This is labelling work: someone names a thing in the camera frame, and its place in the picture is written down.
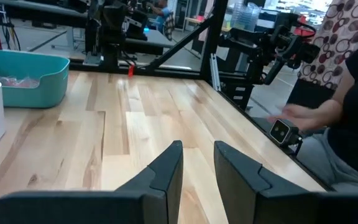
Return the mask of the grey keyboard desk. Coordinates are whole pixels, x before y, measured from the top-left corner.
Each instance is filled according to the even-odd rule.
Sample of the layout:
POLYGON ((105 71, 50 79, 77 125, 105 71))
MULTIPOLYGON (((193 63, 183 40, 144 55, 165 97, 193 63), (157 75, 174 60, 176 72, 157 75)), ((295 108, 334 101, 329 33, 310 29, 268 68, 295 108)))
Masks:
POLYGON ((174 46, 171 41, 157 30, 149 30, 144 34, 147 40, 127 38, 124 50, 128 53, 162 55, 165 49, 170 49, 174 46))

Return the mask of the teal plastic bin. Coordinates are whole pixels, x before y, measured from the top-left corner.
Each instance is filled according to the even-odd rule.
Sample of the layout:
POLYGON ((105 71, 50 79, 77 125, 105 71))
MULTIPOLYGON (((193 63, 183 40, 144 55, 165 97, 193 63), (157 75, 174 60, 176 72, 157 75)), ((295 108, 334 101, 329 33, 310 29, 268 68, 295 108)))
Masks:
POLYGON ((39 80, 36 88, 2 85, 5 107, 51 108, 65 96, 68 86, 70 60, 55 55, 0 50, 0 77, 39 80))

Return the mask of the grey metal bracket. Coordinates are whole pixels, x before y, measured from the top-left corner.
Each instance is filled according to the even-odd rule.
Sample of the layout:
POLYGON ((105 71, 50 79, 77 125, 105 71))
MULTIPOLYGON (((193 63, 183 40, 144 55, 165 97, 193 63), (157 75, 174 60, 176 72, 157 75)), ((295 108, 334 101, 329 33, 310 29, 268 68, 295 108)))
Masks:
POLYGON ((216 60, 216 54, 210 55, 209 64, 210 64, 211 81, 212 81, 213 88, 216 91, 221 91, 221 82, 219 79, 219 69, 218 69, 218 63, 216 60))

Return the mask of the clear bag orange gummies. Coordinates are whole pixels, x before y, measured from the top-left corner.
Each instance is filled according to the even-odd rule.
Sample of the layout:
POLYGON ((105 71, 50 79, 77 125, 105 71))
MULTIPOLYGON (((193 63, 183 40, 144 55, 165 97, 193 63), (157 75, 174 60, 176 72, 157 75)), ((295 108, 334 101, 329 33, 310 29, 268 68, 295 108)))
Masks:
POLYGON ((18 79, 15 77, 0 77, 0 82, 3 86, 18 88, 36 88, 40 83, 39 80, 32 79, 30 77, 25 77, 23 79, 18 79))

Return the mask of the white cloth circle pattern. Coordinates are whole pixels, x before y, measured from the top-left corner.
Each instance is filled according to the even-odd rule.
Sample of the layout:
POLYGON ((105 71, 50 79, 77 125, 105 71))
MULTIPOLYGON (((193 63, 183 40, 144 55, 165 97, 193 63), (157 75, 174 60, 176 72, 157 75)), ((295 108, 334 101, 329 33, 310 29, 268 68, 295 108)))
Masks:
POLYGON ((301 66, 298 78, 334 90, 346 59, 358 49, 358 0, 333 0, 312 43, 319 54, 301 66))

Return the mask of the person's forearm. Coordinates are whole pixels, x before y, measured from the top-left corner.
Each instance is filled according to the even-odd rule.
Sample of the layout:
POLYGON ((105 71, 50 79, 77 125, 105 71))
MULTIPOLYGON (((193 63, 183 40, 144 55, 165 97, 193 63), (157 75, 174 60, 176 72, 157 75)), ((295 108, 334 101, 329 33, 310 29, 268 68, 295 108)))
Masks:
POLYGON ((354 83, 355 80, 349 70, 345 69, 332 98, 325 101, 317 109, 312 110, 312 118, 317 126, 329 126, 340 120, 343 111, 344 97, 354 83))

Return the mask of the person's hand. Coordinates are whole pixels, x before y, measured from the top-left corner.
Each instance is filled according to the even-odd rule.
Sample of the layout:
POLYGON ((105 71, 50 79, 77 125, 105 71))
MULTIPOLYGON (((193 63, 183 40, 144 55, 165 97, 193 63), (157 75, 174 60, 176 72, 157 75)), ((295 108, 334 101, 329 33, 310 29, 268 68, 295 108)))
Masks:
POLYGON ((280 114, 271 115, 267 118, 271 123, 274 123, 278 119, 291 122, 301 131, 309 131, 323 127, 316 110, 300 105, 286 105, 280 114))

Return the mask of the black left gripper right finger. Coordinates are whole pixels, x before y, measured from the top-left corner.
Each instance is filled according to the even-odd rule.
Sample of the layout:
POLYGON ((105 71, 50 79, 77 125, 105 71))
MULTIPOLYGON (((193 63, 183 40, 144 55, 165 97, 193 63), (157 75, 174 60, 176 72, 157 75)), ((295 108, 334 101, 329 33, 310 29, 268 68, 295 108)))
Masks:
POLYGON ((310 192, 223 141, 214 166, 229 224, 358 224, 358 194, 310 192))

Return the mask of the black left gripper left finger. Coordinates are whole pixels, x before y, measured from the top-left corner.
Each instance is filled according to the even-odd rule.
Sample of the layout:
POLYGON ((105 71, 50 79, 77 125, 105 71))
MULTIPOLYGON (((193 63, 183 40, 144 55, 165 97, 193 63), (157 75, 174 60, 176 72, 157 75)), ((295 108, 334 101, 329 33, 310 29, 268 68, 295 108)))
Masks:
POLYGON ((0 224, 176 224, 183 146, 173 141, 132 179, 108 191, 35 190, 0 197, 0 224))

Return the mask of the black labelled cabinet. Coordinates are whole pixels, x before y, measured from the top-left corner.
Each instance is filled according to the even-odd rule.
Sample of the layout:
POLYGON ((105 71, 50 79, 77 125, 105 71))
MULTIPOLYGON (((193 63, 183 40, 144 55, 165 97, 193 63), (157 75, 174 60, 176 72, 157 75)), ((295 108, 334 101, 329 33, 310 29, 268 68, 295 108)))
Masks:
POLYGON ((252 108, 248 103, 253 89, 253 85, 243 83, 222 83, 221 86, 222 92, 244 111, 252 108))

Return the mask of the clear plastic cup stack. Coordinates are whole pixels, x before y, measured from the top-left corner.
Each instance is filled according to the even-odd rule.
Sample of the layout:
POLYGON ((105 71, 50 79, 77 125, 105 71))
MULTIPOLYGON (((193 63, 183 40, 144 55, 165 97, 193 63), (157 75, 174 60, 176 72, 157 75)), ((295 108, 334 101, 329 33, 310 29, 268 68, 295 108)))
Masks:
POLYGON ((247 5, 236 2, 233 7, 231 27, 253 32, 255 30, 261 7, 249 2, 247 5))

